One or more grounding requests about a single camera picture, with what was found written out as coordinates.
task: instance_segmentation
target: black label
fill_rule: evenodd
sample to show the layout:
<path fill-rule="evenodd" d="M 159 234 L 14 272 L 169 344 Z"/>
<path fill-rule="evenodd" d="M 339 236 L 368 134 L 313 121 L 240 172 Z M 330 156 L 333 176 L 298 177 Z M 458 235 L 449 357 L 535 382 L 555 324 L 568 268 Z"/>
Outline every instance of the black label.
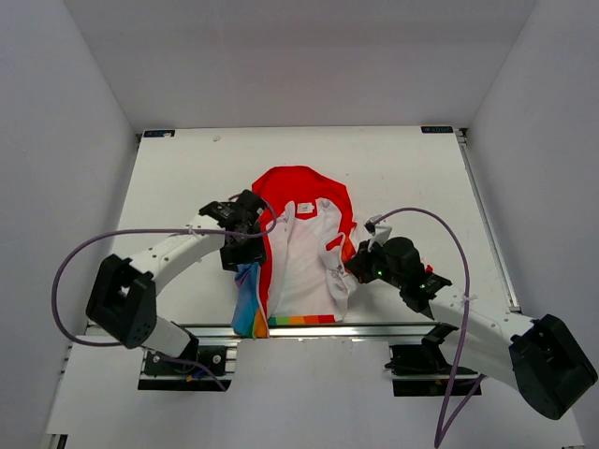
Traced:
<path fill-rule="evenodd" d="M 420 126 L 422 134 L 453 134 L 451 126 Z"/>
<path fill-rule="evenodd" d="M 153 129 L 152 131 L 144 131 L 145 138 L 174 138 L 174 129 Z"/>

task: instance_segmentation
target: white wall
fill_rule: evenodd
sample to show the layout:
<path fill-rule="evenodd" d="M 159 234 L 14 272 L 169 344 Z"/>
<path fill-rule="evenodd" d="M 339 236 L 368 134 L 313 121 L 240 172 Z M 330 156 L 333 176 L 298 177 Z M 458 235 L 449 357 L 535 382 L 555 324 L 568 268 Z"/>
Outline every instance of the white wall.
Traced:
<path fill-rule="evenodd" d="M 144 127 L 474 117 L 533 0 L 66 0 Z"/>
<path fill-rule="evenodd" d="M 569 325 L 599 369 L 599 3 L 542 1 L 470 131 L 499 241 L 527 314 Z M 575 407 L 599 448 L 599 387 Z"/>
<path fill-rule="evenodd" d="M 53 271 L 76 243 L 115 226 L 136 144 L 60 0 L 3 2 L 0 42 L 0 445 L 28 449 L 39 446 L 66 353 L 51 320 Z M 66 274 L 71 329 L 81 330 L 100 253 Z"/>

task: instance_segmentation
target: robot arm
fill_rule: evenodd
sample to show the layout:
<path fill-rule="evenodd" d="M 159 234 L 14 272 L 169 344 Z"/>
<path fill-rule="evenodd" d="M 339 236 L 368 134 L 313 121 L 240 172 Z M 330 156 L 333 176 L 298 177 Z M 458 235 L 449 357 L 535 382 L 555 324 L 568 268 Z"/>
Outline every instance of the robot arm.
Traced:
<path fill-rule="evenodd" d="M 399 288 L 411 310 L 439 322 L 422 340 L 422 350 L 436 367 L 446 367 L 455 357 L 467 299 L 422 265 L 411 240 L 381 238 L 388 228 L 379 225 L 370 225 L 370 231 L 374 237 L 360 243 L 345 267 L 360 283 L 379 279 Z M 536 320 L 475 299 L 469 309 L 460 364 L 512 386 L 545 417 L 561 418 L 597 382 L 597 372 L 559 318 Z M 392 360 L 387 367 L 399 374 L 405 362 Z"/>
<path fill-rule="evenodd" d="M 167 237 L 126 259 L 112 254 L 100 265 L 86 314 L 128 349 L 143 346 L 165 355 L 195 360 L 197 339 L 181 327 L 157 316 L 156 297 L 177 275 L 220 250 L 223 269 L 262 262 L 262 239 L 223 234 L 200 234 L 202 229 L 223 229 L 257 234 L 258 218 L 266 203 L 243 191 L 235 202 L 212 202 L 187 225 L 189 234 Z"/>

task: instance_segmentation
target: cable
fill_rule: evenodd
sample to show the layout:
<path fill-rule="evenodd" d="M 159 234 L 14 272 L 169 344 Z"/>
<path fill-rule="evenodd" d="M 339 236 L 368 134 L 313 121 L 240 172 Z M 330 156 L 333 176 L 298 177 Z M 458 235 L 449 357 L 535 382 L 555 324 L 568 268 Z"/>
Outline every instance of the cable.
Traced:
<path fill-rule="evenodd" d="M 437 429 L 435 431 L 434 447 L 435 447 L 435 449 L 438 449 L 439 446 L 441 445 L 441 443 L 443 442 L 443 438 L 445 437 L 447 431 L 449 430 L 449 427 L 454 422 L 454 420 L 460 413 L 461 409 L 463 409 L 463 407 L 466 405 L 466 403 L 470 400 L 470 398 L 474 395 L 475 391 L 480 386 L 480 383 L 483 381 L 483 379 L 485 379 L 484 375 L 480 375 L 476 378 L 474 385 L 472 386 L 472 388 L 470 389 L 470 391 L 468 392 L 466 397 L 461 400 L 460 405 L 458 405 L 456 410 L 454 410 L 454 412 L 451 414 L 451 416 L 449 416 L 449 419 L 447 419 L 447 422 L 444 425 L 444 421 L 446 419 L 447 408 L 449 406 L 449 399 L 451 398 L 451 392 L 453 390 L 453 385 L 456 381 L 456 374 L 458 373 L 458 365 L 460 363 L 461 350 L 463 349 L 464 343 L 466 341 L 466 327 L 468 325 L 468 314 L 470 312 L 470 300 L 468 299 L 468 296 L 470 295 L 470 268 L 468 266 L 468 260 L 466 259 L 466 254 L 465 254 L 463 248 L 461 247 L 460 241 L 458 240 L 456 233 L 453 232 L 453 230 L 451 229 L 449 224 L 447 224 L 446 221 L 443 220 L 436 213 L 433 213 L 429 210 L 425 210 L 425 209 L 421 209 L 421 208 L 399 208 L 399 209 L 392 210 L 391 212 L 388 212 L 385 215 L 382 215 L 381 217 L 374 220 L 372 223 L 373 223 L 373 225 L 378 225 L 379 223 L 381 223 L 383 220 L 390 217 L 391 215 L 394 215 L 394 214 L 400 213 L 400 212 L 424 213 L 425 215 L 429 215 L 430 217 L 434 218 L 437 222 L 439 222 L 446 229 L 446 231 L 449 233 L 449 235 L 453 239 L 454 243 L 456 244 L 456 247 L 458 248 L 458 252 L 460 253 L 461 262 L 464 266 L 464 277 L 465 277 L 464 315 L 461 320 L 460 338 L 458 340 L 456 355 L 454 357 L 453 365 L 451 366 L 451 371 L 449 373 L 449 381 L 447 383 L 446 393 L 443 397 L 443 404 L 441 405 L 441 411 L 439 412 L 439 420 L 437 422 Z"/>
<path fill-rule="evenodd" d="M 258 239 L 258 238 L 264 237 L 267 234 L 269 234 L 270 232 L 272 232 L 272 230 L 277 225 L 277 221 L 276 221 L 277 214 L 276 214 L 276 212 L 274 211 L 274 209 L 272 208 L 272 206 L 267 201 L 264 201 L 264 202 L 266 203 L 266 206 L 267 206 L 267 208 L 270 211 L 270 214 L 272 216 L 272 225 L 267 230 L 265 230 L 265 231 L 259 232 L 257 234 L 244 234 L 242 232 L 225 231 L 224 229 L 197 229 L 197 230 L 194 231 L 194 233 L 195 234 L 199 234 L 199 235 L 220 234 L 220 235 L 224 235 L 224 236 L 244 237 L 244 238 L 247 238 L 247 239 Z M 87 239 L 86 241 L 84 241 L 83 243 L 81 243 L 77 248 L 75 248 L 73 251 L 71 251 L 65 257 L 65 260 L 63 260 L 63 262 L 60 264 L 60 266 L 56 270 L 56 274 L 54 275 L 54 280 L 52 282 L 52 289 L 51 289 L 51 309 L 52 309 L 52 317 L 54 318 L 54 323 L 58 327 L 58 330 L 60 330 L 61 333 L 65 337 L 67 337 L 69 340 L 73 341 L 74 343 L 81 344 L 83 346 L 92 346 L 92 347 L 95 347 L 95 348 L 108 348 L 108 347 L 114 347 L 114 346 L 121 346 L 121 343 L 116 342 L 116 341 L 115 342 L 99 342 L 99 341 L 82 340 L 82 339 L 76 337 L 75 335 L 71 334 L 68 331 L 68 329 L 65 327 L 65 325 L 63 324 L 63 321 L 60 318 L 60 313 L 58 311 L 58 284 L 60 282 L 61 277 L 63 276 L 63 273 L 65 271 L 66 266 L 83 249 L 87 248 L 88 246 L 90 246 L 93 243 L 96 243 L 97 241 L 100 241 L 100 240 L 103 240 L 103 239 L 109 239 L 110 237 L 133 235 L 133 234 L 171 234 L 172 235 L 172 234 L 189 234 L 189 233 L 190 233 L 190 228 L 188 228 L 188 227 L 186 227 L 184 229 L 180 229 L 180 228 L 120 229 L 120 230 L 117 230 L 117 231 L 110 231 L 110 232 L 106 232 L 104 234 L 100 234 L 98 236 L 95 236 L 95 237 L 92 237 L 90 239 Z M 170 357 L 168 355 L 163 355 L 161 353 L 159 354 L 159 356 L 163 357 L 165 360 L 168 359 L 168 361 L 170 361 L 171 363 L 179 363 L 179 364 L 184 364 L 184 365 L 194 365 L 194 366 L 197 366 L 198 368 L 203 369 L 206 372 L 206 374 L 208 374 L 209 376 L 211 376 L 218 383 L 218 385 L 223 390 L 225 390 L 225 388 L 218 381 L 218 379 L 216 378 L 216 376 L 214 376 L 214 374 L 212 374 L 212 372 L 208 368 L 204 367 L 200 363 L 198 363 L 198 362 L 192 362 L 190 360 L 182 360 L 182 359 L 179 359 L 179 358 L 173 358 L 173 357 Z"/>

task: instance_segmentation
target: clothing label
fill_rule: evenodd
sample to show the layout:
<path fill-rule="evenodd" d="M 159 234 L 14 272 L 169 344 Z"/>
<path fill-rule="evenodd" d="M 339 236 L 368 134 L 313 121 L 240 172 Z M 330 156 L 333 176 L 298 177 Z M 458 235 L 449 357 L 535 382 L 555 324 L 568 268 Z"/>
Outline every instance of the clothing label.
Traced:
<path fill-rule="evenodd" d="M 298 214 L 312 213 L 313 210 L 314 210 L 314 204 L 312 204 L 312 203 L 299 203 L 298 204 Z"/>

